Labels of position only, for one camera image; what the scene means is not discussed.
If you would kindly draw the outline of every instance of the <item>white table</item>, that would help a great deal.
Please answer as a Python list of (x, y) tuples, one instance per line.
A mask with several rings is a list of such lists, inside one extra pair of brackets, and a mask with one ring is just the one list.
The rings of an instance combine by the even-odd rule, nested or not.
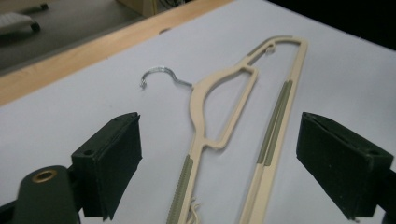
[[(349, 223), (296, 159), (301, 114), (334, 119), (395, 154), (396, 54), (258, 0), (232, 2), (0, 107), (0, 204), (15, 199), (24, 176), (49, 165), (70, 166), (73, 151), (110, 119), (137, 111), (143, 160), (112, 223), (164, 223), (193, 134), (190, 90), (158, 74), (142, 91), (142, 74), (163, 64), (195, 83), (273, 35), (303, 37), (309, 49), (265, 223)], [(237, 223), (294, 51), (282, 45), (255, 63), (259, 79), (231, 142), (220, 152), (204, 152), (194, 192), (203, 223)], [(237, 77), (210, 94), (209, 136), (220, 130), (244, 81)], [(382, 216), (377, 208), (375, 218), (361, 223), (379, 223)]]

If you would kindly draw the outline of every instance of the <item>gray carpet floor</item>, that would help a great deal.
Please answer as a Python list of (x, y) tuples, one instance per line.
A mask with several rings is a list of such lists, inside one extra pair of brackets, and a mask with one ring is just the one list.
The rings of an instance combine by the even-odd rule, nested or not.
[(0, 35), (0, 76), (144, 19), (115, 0), (57, 0), (48, 5), (48, 10), (21, 12), (40, 24), (40, 32), (26, 27)]

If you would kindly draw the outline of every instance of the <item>metal hook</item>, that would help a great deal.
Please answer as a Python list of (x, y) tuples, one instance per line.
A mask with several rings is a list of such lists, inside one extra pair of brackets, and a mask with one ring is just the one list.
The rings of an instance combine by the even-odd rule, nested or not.
[(146, 76), (152, 74), (152, 73), (158, 73), (158, 72), (164, 72), (166, 74), (168, 74), (169, 76), (171, 76), (171, 78), (178, 84), (182, 84), (188, 87), (192, 87), (192, 84), (190, 84), (189, 82), (185, 82), (183, 80), (177, 79), (175, 73), (170, 69), (167, 68), (165, 66), (158, 66), (158, 67), (153, 67), (150, 68), (143, 76), (142, 76), (142, 81), (140, 82), (140, 87), (145, 89), (147, 86), (147, 82), (146, 82)]

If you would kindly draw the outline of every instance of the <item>hanger loop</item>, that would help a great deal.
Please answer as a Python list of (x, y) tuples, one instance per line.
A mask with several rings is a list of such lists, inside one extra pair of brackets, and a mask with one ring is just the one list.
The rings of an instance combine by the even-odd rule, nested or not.
[(189, 82), (180, 80), (176, 77), (175, 73), (168, 67), (165, 66), (158, 66), (158, 67), (153, 67), (150, 68), (143, 76), (142, 76), (142, 80), (140, 82), (140, 87), (145, 89), (147, 86), (147, 82), (146, 82), (146, 77), (152, 73), (159, 73), (159, 72), (163, 72), (168, 74), (169, 76), (171, 76), (171, 78), (178, 84), (182, 84), (185, 86), (188, 86), (190, 88), (192, 88), (192, 84), (190, 84)]

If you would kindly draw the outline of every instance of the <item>green non-slip strip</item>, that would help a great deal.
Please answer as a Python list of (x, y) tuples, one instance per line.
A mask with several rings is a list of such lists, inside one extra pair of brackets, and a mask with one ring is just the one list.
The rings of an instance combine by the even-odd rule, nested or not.
[(276, 139), (279, 135), (282, 119), (285, 114), (286, 105), (288, 103), (292, 81), (285, 81), (282, 90), (277, 98), (276, 105), (268, 124), (267, 132), (265, 133), (264, 140), (262, 141), (262, 149), (257, 159), (257, 163), (264, 163), (265, 166), (271, 165), (271, 160), (274, 155), (276, 146)]
[(172, 201), (171, 209), (169, 210), (166, 224), (177, 224), (180, 217), (181, 207), (183, 206), (184, 197), (186, 195), (187, 186), (189, 185), (193, 160), (190, 155), (184, 160), (183, 170), (177, 183), (174, 199)]

